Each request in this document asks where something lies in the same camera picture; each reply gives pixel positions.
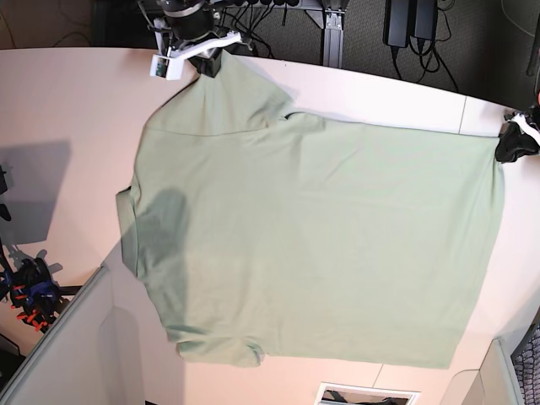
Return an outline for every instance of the black floor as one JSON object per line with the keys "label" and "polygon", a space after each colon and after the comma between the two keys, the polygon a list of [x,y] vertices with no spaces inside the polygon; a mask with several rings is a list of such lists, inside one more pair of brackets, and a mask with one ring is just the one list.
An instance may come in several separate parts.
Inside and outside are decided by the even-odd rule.
{"label": "black floor", "polygon": [[[540,2],[505,0],[507,13],[534,32]],[[351,0],[345,19],[343,67],[355,72],[395,78],[390,50],[382,43],[384,0]],[[503,15],[500,0],[456,0],[447,13],[452,37],[437,48],[454,75],[459,92],[523,109],[534,101],[535,78],[525,75],[532,38],[521,33]],[[302,11],[289,10],[285,27],[283,11],[274,10],[257,27],[277,59],[318,64],[321,31]],[[440,13],[438,38],[447,37]],[[405,80],[417,81],[423,72],[410,50],[400,52],[398,65]],[[454,91],[444,69],[427,74],[422,84]]]}

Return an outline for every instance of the t-shirt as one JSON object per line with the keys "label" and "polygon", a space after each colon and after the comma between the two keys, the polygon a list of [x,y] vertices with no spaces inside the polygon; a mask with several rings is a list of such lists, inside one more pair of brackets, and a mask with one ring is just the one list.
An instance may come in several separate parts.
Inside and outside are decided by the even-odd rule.
{"label": "t-shirt", "polygon": [[225,53],[148,120],[117,204],[169,339],[188,361],[447,367],[500,225],[499,140],[291,110]]}

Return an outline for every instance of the white table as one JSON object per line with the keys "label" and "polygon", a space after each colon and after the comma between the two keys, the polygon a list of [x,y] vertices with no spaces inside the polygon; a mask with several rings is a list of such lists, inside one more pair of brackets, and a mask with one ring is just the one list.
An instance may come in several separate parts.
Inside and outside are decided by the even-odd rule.
{"label": "white table", "polygon": [[[150,78],[150,57],[151,51],[124,49],[0,51],[0,165],[8,164],[13,180],[5,200],[8,207],[26,203],[22,205],[28,213],[21,211],[26,218],[33,218],[35,210],[45,213],[49,224],[40,224],[38,236],[46,240],[19,248],[31,256],[46,249],[49,263],[63,265],[55,274],[60,284],[85,281],[115,247],[118,261],[115,195],[130,183],[143,125],[195,77],[193,69],[186,68],[180,82]],[[388,78],[292,62],[242,60],[293,95],[299,109],[340,120],[497,136],[505,111],[499,105]],[[266,358],[256,370],[183,364],[183,375],[164,378],[156,371],[156,361],[163,373],[181,363],[165,345],[167,350],[159,356],[169,356],[170,348],[166,359],[142,353],[148,398],[164,404],[163,390],[181,390],[178,396],[185,405],[232,405],[238,403],[235,393],[241,392],[245,403],[311,405],[319,384],[326,381],[419,391],[418,405],[439,403],[454,375],[480,366],[494,337],[504,336],[511,351],[540,306],[540,158],[505,165],[505,181],[499,237],[450,369]],[[19,230],[10,230],[14,241],[28,240],[32,228]],[[2,235],[6,231],[0,222]],[[125,281],[115,291],[115,305],[130,311],[135,305],[139,322],[146,322],[139,325],[142,339],[161,337],[143,287],[125,269],[113,278]],[[4,303],[0,333],[21,343],[24,352],[39,337],[15,321]],[[175,378],[175,388],[164,383]]]}

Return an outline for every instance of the table surface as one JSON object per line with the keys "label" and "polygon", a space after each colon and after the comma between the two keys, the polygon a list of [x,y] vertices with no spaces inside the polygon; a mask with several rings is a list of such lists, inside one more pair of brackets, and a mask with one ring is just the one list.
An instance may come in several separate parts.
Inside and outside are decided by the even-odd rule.
{"label": "table surface", "polygon": [[[54,275],[60,284],[83,283],[117,247],[115,195],[130,184],[143,125],[196,77],[186,67],[178,82],[150,78],[151,53],[106,48],[0,51],[0,165],[10,185],[3,198],[13,210],[13,222],[0,223],[0,235],[31,256],[46,250],[47,262],[63,267]],[[298,109],[338,120],[497,136],[507,110],[362,73],[256,58],[242,61],[291,94]],[[224,373],[220,366],[188,364],[184,403],[219,402],[218,390],[203,389],[209,381],[241,383],[242,395],[251,399],[264,390],[268,403],[311,404],[322,381],[418,391],[418,405],[440,403],[454,375],[481,365],[493,338],[504,337],[511,351],[540,306],[540,158],[523,158],[504,169],[499,236],[450,369],[267,358],[258,370]],[[14,315],[0,304],[0,333],[27,353],[39,336]],[[283,391],[288,390],[277,384],[296,393],[286,397]]]}

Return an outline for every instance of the green t-shirt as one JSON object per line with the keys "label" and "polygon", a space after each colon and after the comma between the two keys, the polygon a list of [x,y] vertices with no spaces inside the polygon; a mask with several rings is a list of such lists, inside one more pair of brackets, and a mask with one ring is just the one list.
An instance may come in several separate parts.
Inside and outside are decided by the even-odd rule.
{"label": "green t-shirt", "polygon": [[291,113],[225,53],[144,128],[124,262],[186,360],[447,367],[500,225],[498,141]]}

